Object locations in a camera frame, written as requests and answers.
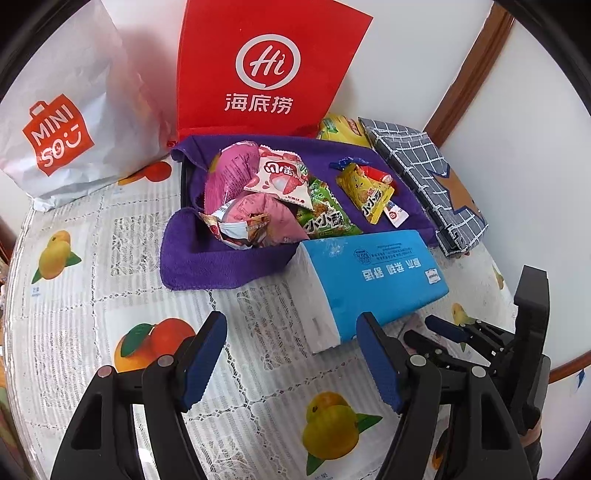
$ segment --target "wooden trim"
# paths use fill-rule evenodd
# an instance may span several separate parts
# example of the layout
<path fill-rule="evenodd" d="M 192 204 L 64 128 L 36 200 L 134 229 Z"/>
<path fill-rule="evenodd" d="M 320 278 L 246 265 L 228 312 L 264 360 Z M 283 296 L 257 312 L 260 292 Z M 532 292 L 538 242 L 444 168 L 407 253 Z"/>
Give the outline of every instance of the wooden trim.
<path fill-rule="evenodd" d="M 507 41 L 513 21 L 507 10 L 497 3 L 493 4 L 460 73 L 425 127 L 438 147 L 447 140 L 488 77 Z"/>
<path fill-rule="evenodd" d="M 591 365 L 591 351 L 584 353 L 580 357 L 575 358 L 561 367 L 551 370 L 549 383 L 554 383 L 563 378 L 570 377 L 571 375 L 580 372 L 583 368 L 587 368 L 589 365 Z"/>

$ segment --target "yellow chip bag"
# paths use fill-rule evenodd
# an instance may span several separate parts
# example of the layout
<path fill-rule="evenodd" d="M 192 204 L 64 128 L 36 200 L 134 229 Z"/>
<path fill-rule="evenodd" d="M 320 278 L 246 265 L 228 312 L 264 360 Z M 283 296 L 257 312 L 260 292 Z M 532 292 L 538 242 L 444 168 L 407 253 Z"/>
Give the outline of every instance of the yellow chip bag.
<path fill-rule="evenodd" d="M 336 183 L 372 225 L 378 223 L 379 216 L 394 194 L 390 185 L 367 178 L 356 163 L 347 165 L 336 177 Z"/>
<path fill-rule="evenodd" d="M 365 130 L 358 121 L 335 113 L 326 114 L 316 138 L 371 148 Z"/>

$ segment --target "purple towel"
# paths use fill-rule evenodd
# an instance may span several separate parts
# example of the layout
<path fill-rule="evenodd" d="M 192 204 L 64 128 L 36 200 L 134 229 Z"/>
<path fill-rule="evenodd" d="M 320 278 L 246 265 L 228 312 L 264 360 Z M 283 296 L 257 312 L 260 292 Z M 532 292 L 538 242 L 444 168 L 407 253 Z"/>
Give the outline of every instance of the purple towel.
<path fill-rule="evenodd" d="M 346 193 L 336 184 L 337 170 L 329 163 L 345 157 L 360 157 L 393 176 L 398 185 L 392 201 L 406 210 L 409 218 L 400 229 L 417 230 L 427 245 L 437 245 L 435 227 L 423 212 L 418 200 L 404 182 L 376 152 L 365 147 L 326 140 L 270 135 L 203 135 L 188 137 L 173 148 L 176 161 L 189 160 L 194 172 L 186 179 L 186 194 L 192 206 L 181 208 L 168 221 L 160 249 L 160 276 L 172 290 L 236 288 L 256 278 L 281 271 L 296 252 L 297 245 L 234 250 L 216 240 L 197 212 L 203 211 L 203 190 L 207 169 L 223 148 L 240 140 L 252 140 L 275 150 L 299 154 L 312 175 L 324 180 L 349 218 L 364 233 L 394 230 L 382 215 L 371 225 L 357 210 Z"/>

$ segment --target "lace tablecloth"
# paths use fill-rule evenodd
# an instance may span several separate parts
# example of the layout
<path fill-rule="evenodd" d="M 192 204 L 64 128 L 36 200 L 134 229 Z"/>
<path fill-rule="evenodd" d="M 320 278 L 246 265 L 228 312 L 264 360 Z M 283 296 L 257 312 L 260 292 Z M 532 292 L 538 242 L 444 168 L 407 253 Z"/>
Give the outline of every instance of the lace tablecloth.
<path fill-rule="evenodd" d="M 130 328 L 175 317 L 197 330 L 216 309 L 228 318 L 228 341 L 203 400 L 185 416 L 208 478 L 375 475 L 398 416 L 380 400 L 356 341 L 310 353 L 286 278 L 274 275 L 235 290 L 170 291 L 162 285 L 160 243 L 180 208 L 180 165 L 166 161 L 172 175 L 163 181 L 116 184 L 48 213 L 31 211 L 25 221 L 9 272 L 5 360 L 12 411 L 34 472 L 40 480 L 49 478 L 86 386 L 101 365 L 113 364 L 118 341 Z M 74 256 L 53 279 L 39 279 L 40 256 L 61 231 L 69 235 Z M 452 320 L 453 313 L 466 312 L 512 328 L 511 295 L 482 244 L 455 260 L 438 250 L 433 255 L 450 293 L 388 325 L 388 334 L 424 330 L 422 319 L 430 313 Z M 451 350 L 476 355 L 457 345 Z M 356 412 L 382 420 L 361 434 L 350 453 L 308 476 L 301 441 L 306 406 L 323 391 L 338 392 Z M 134 412 L 146 478 L 156 479 L 144 412 Z M 429 466 L 426 478 L 433 475 Z"/>

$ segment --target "white circle logo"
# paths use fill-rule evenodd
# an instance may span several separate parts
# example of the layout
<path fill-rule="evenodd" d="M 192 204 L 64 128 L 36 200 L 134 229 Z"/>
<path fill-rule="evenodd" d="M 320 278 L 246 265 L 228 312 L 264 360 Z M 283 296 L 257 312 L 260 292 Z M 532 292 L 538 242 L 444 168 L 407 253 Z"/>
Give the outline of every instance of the white circle logo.
<path fill-rule="evenodd" d="M 263 42 L 268 43 L 266 48 L 256 48 Z M 300 69 L 300 63 L 300 51 L 289 38 L 275 34 L 259 35 L 246 42 L 238 52 L 236 72 L 249 87 L 257 90 L 275 90 L 294 79 Z M 267 79 L 273 83 L 263 83 Z"/>

